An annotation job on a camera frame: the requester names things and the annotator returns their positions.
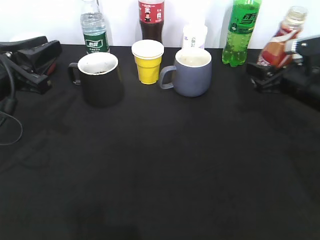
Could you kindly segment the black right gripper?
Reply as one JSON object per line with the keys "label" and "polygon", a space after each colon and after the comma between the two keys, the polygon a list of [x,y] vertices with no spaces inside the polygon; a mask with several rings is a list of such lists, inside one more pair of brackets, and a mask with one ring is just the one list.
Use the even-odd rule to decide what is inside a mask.
{"label": "black right gripper", "polygon": [[254,89],[259,93],[282,92],[320,110],[320,36],[290,39],[284,52],[293,55],[290,65],[283,68],[247,63]]}

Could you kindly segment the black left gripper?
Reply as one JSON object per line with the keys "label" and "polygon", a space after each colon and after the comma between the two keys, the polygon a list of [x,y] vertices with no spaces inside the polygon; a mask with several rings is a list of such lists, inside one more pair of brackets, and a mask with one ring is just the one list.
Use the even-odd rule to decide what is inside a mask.
{"label": "black left gripper", "polygon": [[[16,92],[30,92],[40,95],[52,88],[52,82],[45,73],[62,53],[60,41],[48,41],[46,36],[26,40],[0,43],[0,99],[16,99]],[[10,60],[16,63],[13,70]]]}

